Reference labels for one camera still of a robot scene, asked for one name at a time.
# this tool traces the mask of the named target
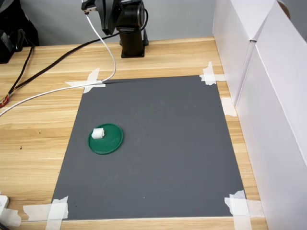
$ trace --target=wooden table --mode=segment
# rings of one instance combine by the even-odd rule
[[[114,79],[200,75],[211,61],[215,74],[223,68],[213,37],[151,42],[145,58],[121,59],[121,47],[109,44],[118,70]],[[22,81],[76,47],[42,46],[35,48]],[[20,74],[29,49],[15,53],[8,64],[0,65],[0,93],[5,94]],[[110,55],[102,44],[77,51],[12,97],[8,106],[30,96],[67,87],[65,81],[85,81],[100,68],[99,79],[113,71]],[[226,82],[217,82],[221,97],[230,97]],[[58,179],[83,89],[56,92],[28,101],[0,117],[0,190],[10,198],[10,209],[19,210],[27,220],[23,205],[48,204]],[[238,117],[226,116],[247,199],[259,200]],[[253,229],[267,229],[264,218],[251,220]],[[44,229],[46,223],[22,222],[16,229]],[[165,218],[127,220],[63,221],[62,229],[105,230],[232,230],[232,217]]]

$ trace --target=white cardboard box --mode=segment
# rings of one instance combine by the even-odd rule
[[[307,229],[306,87],[307,43],[274,3],[237,103],[271,230]]]
[[[213,34],[236,104],[251,54],[274,0],[217,0]]]

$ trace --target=white cable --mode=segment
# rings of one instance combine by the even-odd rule
[[[15,108],[16,106],[18,106],[18,105],[20,105],[20,104],[22,104],[22,103],[24,103],[24,102],[30,101],[30,100],[32,100],[32,99],[34,99],[34,98],[36,98],[36,97],[40,97],[40,96],[43,96],[43,95],[46,95],[46,94],[49,94],[49,93],[58,92],[58,91],[62,91],[62,90],[69,90],[69,89],[75,89],[75,88],[82,88],[82,87],[90,86],[90,85],[101,84],[101,83],[103,83],[104,81],[109,80],[110,78],[112,78],[112,77],[115,75],[115,72],[116,72],[116,61],[115,61],[115,58],[114,58],[114,56],[113,56],[111,50],[109,49],[109,47],[106,45],[106,43],[104,42],[104,40],[101,38],[101,36],[100,36],[100,35],[97,33],[97,31],[95,30],[95,28],[94,28],[94,26],[93,26],[93,24],[92,24],[90,18],[88,17],[88,15],[86,15],[86,18],[87,18],[89,24],[91,25],[93,31],[94,31],[95,34],[98,36],[98,38],[100,39],[100,41],[105,45],[105,47],[107,48],[107,50],[109,51],[109,53],[110,53],[110,55],[111,55],[111,57],[112,57],[112,59],[113,59],[113,62],[114,62],[114,71],[113,71],[113,73],[112,73],[108,78],[106,78],[106,79],[104,79],[104,80],[100,80],[100,81],[95,82],[95,83],[89,83],[89,84],[84,84],[84,85],[77,85],[77,86],[65,87],[65,88],[56,89],[56,90],[51,90],[51,91],[48,91],[48,92],[44,92],[44,93],[41,93],[41,94],[38,94],[38,95],[35,95],[35,96],[32,96],[32,97],[29,97],[29,98],[27,98],[27,99],[24,99],[24,100],[22,100],[22,101],[20,101],[20,102],[18,102],[18,103],[16,103],[16,104],[14,104],[14,105],[12,105],[10,108],[4,110],[2,113],[0,113],[0,117],[1,117],[3,114],[5,114],[6,112],[8,112],[8,111],[10,111],[11,109]]]

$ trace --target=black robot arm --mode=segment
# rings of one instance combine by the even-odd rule
[[[144,25],[145,8],[142,0],[87,0],[82,3],[85,14],[98,11],[102,30],[106,35],[119,31],[123,47],[122,58],[144,57],[148,45],[146,31],[144,41],[141,28]]]

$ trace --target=green lid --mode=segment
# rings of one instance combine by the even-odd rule
[[[93,139],[92,133],[88,137],[88,146],[97,154],[106,155],[116,151],[124,139],[123,130],[114,124],[103,124],[96,128],[103,128],[105,135],[101,139]]]

